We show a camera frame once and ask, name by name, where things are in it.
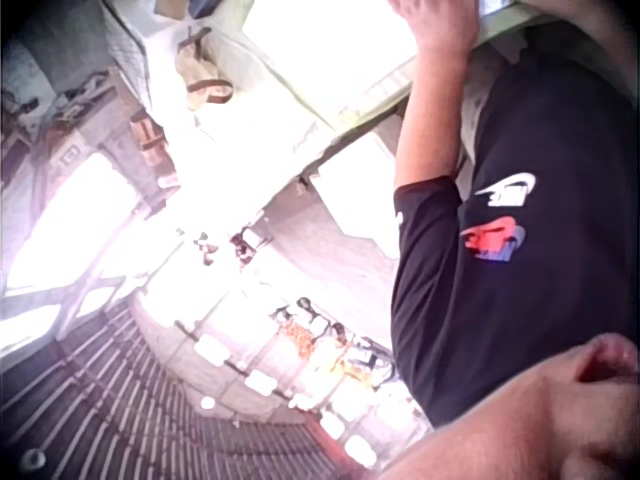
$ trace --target brown bag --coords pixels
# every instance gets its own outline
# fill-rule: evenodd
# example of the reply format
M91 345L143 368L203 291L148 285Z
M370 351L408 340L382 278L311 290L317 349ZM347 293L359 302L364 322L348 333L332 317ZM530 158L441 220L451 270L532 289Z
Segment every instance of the brown bag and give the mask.
M187 86L187 105L195 112L205 103L227 103L233 97L233 85L219 78L218 68L202 56L202 39L208 27L178 44L176 70Z

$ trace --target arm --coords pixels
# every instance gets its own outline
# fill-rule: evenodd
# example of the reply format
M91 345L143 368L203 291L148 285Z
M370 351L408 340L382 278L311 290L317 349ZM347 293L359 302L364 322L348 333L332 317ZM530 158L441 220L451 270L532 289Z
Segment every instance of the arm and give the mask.
M453 174L466 70L463 55L418 52L396 155L396 187Z
M611 58L629 92L638 98L637 39L610 0L522 0L573 23Z
M467 59L479 28L478 1L389 1L418 44L396 156L396 187L401 187L453 173Z

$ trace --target strap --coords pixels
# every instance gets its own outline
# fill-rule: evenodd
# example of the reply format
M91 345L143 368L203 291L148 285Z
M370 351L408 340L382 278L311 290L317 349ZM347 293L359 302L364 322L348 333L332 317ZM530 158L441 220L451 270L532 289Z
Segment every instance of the strap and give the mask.
M204 88L209 87L225 87L230 90L230 92L226 95L209 95L207 97L207 103L217 103L217 104L225 104L233 97L233 84L228 80L223 80L222 78L210 78L207 80L200 80L199 82L192 83L187 86L187 93L194 93L198 90L202 90Z

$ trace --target person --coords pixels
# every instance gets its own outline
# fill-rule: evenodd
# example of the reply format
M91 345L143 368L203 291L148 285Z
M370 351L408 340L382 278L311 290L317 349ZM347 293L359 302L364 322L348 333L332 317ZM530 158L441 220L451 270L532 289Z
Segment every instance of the person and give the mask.
M475 161L462 203L452 175L469 131L460 112L478 2L389 1L418 45L396 157L391 339L437 428L596 335L637 343L637 121L597 74L526 49L473 100L482 108L462 135ZM635 41L613 5L525 3L597 40L637 98Z
M380 480L637 479L638 351L600 335L518 375Z

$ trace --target light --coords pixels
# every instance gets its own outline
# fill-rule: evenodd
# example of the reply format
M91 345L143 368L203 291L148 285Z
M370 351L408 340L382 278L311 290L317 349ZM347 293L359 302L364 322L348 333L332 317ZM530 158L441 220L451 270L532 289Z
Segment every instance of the light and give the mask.
M200 408L203 410L211 410L215 406L216 401L211 397L202 397L202 400L200 400Z
M360 465L371 468L376 464L378 457L371 449L369 443L359 435L354 435L344 444L344 450Z
M231 351L207 333L202 334L193 348L200 356L216 367L221 367L231 357Z
M322 412L322 418L320 419L320 426L324 428L325 431L334 440L339 439L345 430L344 423L342 423L338 417L336 417L333 413L330 413L330 412Z
M331 405L347 422L352 422L369 405L370 392L360 382L347 378L336 393L333 394Z
M107 303L114 290L115 287L104 287L91 290L84 297L82 305L80 305L78 317L82 317L83 315L87 315L88 313L95 312L99 308L102 308L104 304Z
M60 305L45 305L0 321L1 356L46 334L53 326L58 312Z
M260 395L268 397L278 386L278 381L275 378L271 378L269 375L254 370L246 378L244 384L252 390L255 390Z

